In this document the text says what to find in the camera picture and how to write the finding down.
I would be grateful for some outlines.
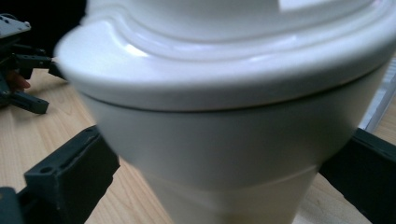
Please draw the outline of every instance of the black mechanical part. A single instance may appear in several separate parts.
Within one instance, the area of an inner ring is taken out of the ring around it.
[[[47,101],[21,91],[10,91],[7,71],[17,70],[25,79],[30,79],[34,68],[48,68],[50,74],[62,79],[64,76],[46,51],[18,44],[20,33],[31,28],[28,22],[0,15],[0,28],[0,105],[15,105],[32,113],[45,114],[49,106]]]
[[[18,195],[0,188],[0,223],[84,223],[119,167],[118,156],[91,126],[26,172],[27,186]]]
[[[396,146],[358,129],[319,172],[373,224],[396,223]]]

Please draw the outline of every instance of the wooden table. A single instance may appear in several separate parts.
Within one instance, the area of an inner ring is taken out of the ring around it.
[[[49,102],[45,115],[15,106],[0,108],[0,187],[17,192],[24,188],[23,174],[77,133],[95,124],[76,91],[47,70],[36,69],[27,93]],[[396,144],[396,100],[393,100],[375,134]],[[120,161],[120,169],[106,195],[86,223],[172,223],[135,168]],[[356,208],[318,175],[293,223],[370,223]]]

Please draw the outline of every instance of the black plastic bracket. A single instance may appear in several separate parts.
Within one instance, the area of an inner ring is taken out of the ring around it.
[[[0,223],[84,223],[119,167],[118,156],[91,126],[26,172],[27,187],[17,195],[0,188]]]
[[[358,129],[319,172],[372,223],[396,223],[396,146]]]
[[[23,91],[14,91],[8,87],[6,79],[0,72],[0,105],[15,105],[35,114],[45,114],[49,107],[47,101],[29,95]]]

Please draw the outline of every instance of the white ceramic object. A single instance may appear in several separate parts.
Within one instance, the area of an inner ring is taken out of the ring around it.
[[[57,46],[176,223],[291,223],[396,48],[396,3],[101,0]]]

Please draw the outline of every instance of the light wood grain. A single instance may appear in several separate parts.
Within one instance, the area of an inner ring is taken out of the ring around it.
[[[16,191],[24,188],[23,173],[47,157],[70,138],[95,124],[76,91],[66,81],[35,70],[27,92],[49,101],[45,115],[36,115],[15,106],[0,108],[0,186]],[[375,134],[396,143],[396,100]],[[155,195],[139,172],[125,161],[114,182],[93,210],[89,224],[135,223],[170,224]],[[356,208],[318,175],[302,203],[294,224],[368,224]]]

